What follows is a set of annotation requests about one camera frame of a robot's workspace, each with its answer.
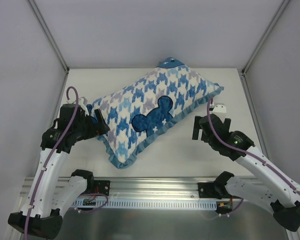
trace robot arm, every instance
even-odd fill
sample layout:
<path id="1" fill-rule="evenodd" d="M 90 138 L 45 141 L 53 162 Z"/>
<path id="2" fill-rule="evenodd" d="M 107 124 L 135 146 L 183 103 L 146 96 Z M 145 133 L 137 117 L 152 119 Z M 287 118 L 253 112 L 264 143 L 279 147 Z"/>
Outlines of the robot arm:
<path id="1" fill-rule="evenodd" d="M 203 191 L 212 198 L 222 199 L 230 194 L 246 199 L 271 213 L 275 220 L 284 228 L 296 232 L 300 227 L 300 195 L 297 194 L 297 192 L 300 192 L 300 184 L 293 181 L 269 161 L 244 133 L 240 131 L 230 132 L 231 120 L 225 118 L 224 122 L 222 122 L 217 116 L 223 117 L 222 115 L 225 114 L 224 107 L 220 115 L 218 110 L 222 109 L 220 106 L 222 105 L 216 104 L 216 106 L 210 108 L 212 111 L 210 115 L 211 122 L 217 135 L 228 145 L 254 154 L 263 161 L 260 162 L 248 154 L 221 144 L 213 134 L 208 116 L 195 117 L 192 139 L 197 140 L 199 129 L 202 129 L 202 141 L 208 143 L 212 149 L 218 151 L 221 155 L 229 157 L 232 161 L 249 170 L 263 182 L 263 186 L 251 184 L 225 171 L 216 178 L 210 187 L 203 189 Z M 293 190 L 274 171 L 292 183 L 296 189 Z"/>
<path id="2" fill-rule="evenodd" d="M 56 142 L 65 131 L 75 110 L 74 104 L 64 104 L 60 108 L 59 118 L 53 122 L 53 126 L 42 135 L 41 153 L 39 165 L 31 186 L 29 195 L 20 209 L 20 212 L 11 213 L 8 224 L 23 233 L 29 208 L 31 208 L 28 234 L 54 239 L 62 226 L 62 220 L 76 198 L 83 192 L 93 193 L 94 176 L 90 171 L 76 170 L 72 173 L 67 186 L 54 195 L 60 170 L 67 160 L 72 146 L 81 140 L 87 140 L 100 136 L 109 131 L 99 109 L 95 110 L 95 118 L 90 116 L 85 101 L 79 99 L 79 106 L 66 135 L 53 152 L 48 164 L 44 163 L 51 153 Z M 43 175 L 36 189 L 36 184 Z M 31 205 L 31 198 L 36 192 L 34 202 Z"/>

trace pillow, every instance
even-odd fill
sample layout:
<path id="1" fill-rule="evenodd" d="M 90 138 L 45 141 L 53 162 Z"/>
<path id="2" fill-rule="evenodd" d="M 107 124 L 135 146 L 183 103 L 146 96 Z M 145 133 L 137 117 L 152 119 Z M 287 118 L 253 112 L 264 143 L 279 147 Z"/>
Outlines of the pillow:
<path id="1" fill-rule="evenodd" d="M 110 162 L 125 169 L 159 135 L 223 89 L 169 57 L 134 84 L 87 108 L 90 114 L 101 110 L 110 131 L 97 139 L 106 146 Z"/>

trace white floor panel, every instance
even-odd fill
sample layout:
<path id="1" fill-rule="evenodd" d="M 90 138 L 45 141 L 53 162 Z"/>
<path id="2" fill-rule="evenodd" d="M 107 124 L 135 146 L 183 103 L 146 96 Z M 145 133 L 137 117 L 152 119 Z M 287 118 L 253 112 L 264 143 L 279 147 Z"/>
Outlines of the white floor panel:
<path id="1" fill-rule="evenodd" d="M 135 69 L 71 69 L 66 89 L 74 86 L 80 97 L 89 103 L 111 94 L 145 75 L 149 68 Z M 231 130 L 240 130 L 259 146 L 257 133 L 246 101 L 238 72 L 235 68 L 195 68 L 208 80 L 224 86 L 214 101 L 224 103 L 227 117 L 232 119 Z M 96 177 L 206 177 L 218 176 L 223 171 L 235 175 L 251 175 L 249 171 L 229 158 L 213 151 L 208 144 L 192 140 L 196 115 L 204 116 L 206 105 L 180 121 L 167 133 L 159 136 L 137 156 L 127 169 L 117 169 L 108 160 L 101 141 L 89 139 L 76 143 L 60 176 L 66 177 L 76 169 L 92 171 Z"/>

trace purple cable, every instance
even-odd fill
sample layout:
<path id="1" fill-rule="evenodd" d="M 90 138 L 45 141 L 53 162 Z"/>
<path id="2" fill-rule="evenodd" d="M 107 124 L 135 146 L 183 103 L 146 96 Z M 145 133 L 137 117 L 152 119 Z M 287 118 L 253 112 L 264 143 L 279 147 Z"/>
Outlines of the purple cable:
<path id="1" fill-rule="evenodd" d="M 75 93 L 75 107 L 74 107 L 74 111 L 73 111 L 73 114 L 72 114 L 72 117 L 68 123 L 68 125 L 66 126 L 65 130 L 63 131 L 61 137 L 59 138 L 59 140 L 55 143 L 55 145 L 53 146 L 52 150 L 50 151 L 48 157 L 46 158 L 44 164 L 43 164 L 43 168 L 46 168 L 48 163 L 49 163 L 49 160 L 51 158 L 51 156 L 53 155 L 54 151 L 57 149 L 58 145 L 60 144 L 60 142 L 63 140 L 63 138 L 65 137 L 66 133 L 68 132 L 72 122 L 74 121 L 75 119 L 75 116 L 76 116 L 76 113 L 77 113 L 77 110 L 78 110 L 78 106 L 79 106 L 79 95 L 78 95 L 78 91 L 75 89 L 75 87 L 73 86 L 70 86 L 67 88 L 66 90 L 66 98 L 69 100 L 69 90 L 70 89 L 73 89 L 74 93 Z M 44 170 L 41 170 L 40 172 L 40 175 L 38 177 L 38 180 L 36 181 L 35 183 L 35 186 L 34 186 L 34 189 L 33 189 L 33 193 L 32 193 L 32 196 L 31 196 L 31 199 L 30 199 L 30 204 L 29 205 L 33 205 L 34 204 L 34 201 L 35 201 L 35 197 L 36 197 L 36 194 L 37 194 L 37 191 L 38 191 L 38 187 L 39 187 L 39 184 L 41 182 L 41 179 L 44 175 Z M 29 208 L 28 210 L 28 213 L 26 215 L 26 218 L 25 218 L 25 225 L 24 225 L 24 240 L 28 240 L 28 227 L 29 227 L 29 219 L 30 219 L 30 214 L 31 214 L 31 210 L 32 208 Z"/>
<path id="2" fill-rule="evenodd" d="M 80 210 L 80 213 L 84 213 L 84 214 L 96 212 L 99 209 L 103 208 L 105 205 L 107 205 L 108 202 L 109 202 L 108 196 L 105 195 L 105 194 L 103 194 L 103 193 L 87 193 L 87 194 L 81 194 L 80 195 L 80 197 L 83 197 L 83 196 L 101 196 L 101 197 L 105 197 L 105 203 L 102 204 L 101 206 L 95 207 L 92 210 L 88 210 L 88 211 L 86 211 L 86 210 Z"/>
<path id="3" fill-rule="evenodd" d="M 291 184 L 291 182 L 286 179 L 277 169 L 275 169 L 273 166 L 269 165 L 269 164 L 266 164 L 267 162 L 265 160 L 263 160 L 262 158 L 258 157 L 257 155 L 251 153 L 251 152 L 248 152 L 248 151 L 245 151 L 245 150 L 242 150 L 240 148 L 237 148 L 237 147 L 234 147 L 234 146 L 231 146 L 229 144 L 227 144 L 226 142 L 224 142 L 217 134 L 216 130 L 214 129 L 214 126 L 212 124 L 212 121 L 211 121 L 211 116 L 210 116 L 210 110 L 209 110 L 209 107 L 210 107 L 210 104 L 211 104 L 211 101 L 213 99 L 213 96 L 211 96 L 208 100 L 208 103 L 207 103 L 207 106 L 206 106 L 206 112 L 207 112 L 207 117 L 208 117 L 208 121 L 209 121 L 209 125 L 210 125 L 210 128 L 213 132 L 213 135 L 216 137 L 216 139 L 218 139 L 218 141 L 220 143 L 222 143 L 224 146 L 226 146 L 227 148 L 230 148 L 230 149 L 233 149 L 233 150 L 236 150 L 238 152 L 241 152 L 241 153 L 244 153 L 246 155 L 249 155 L 257 160 L 259 160 L 263 165 L 267 166 L 268 168 L 270 168 L 275 174 L 277 174 L 286 184 L 289 185 L 290 188 L 292 188 L 293 191 L 295 191 L 297 194 L 300 195 L 300 191 L 296 191 L 296 187 Z"/>

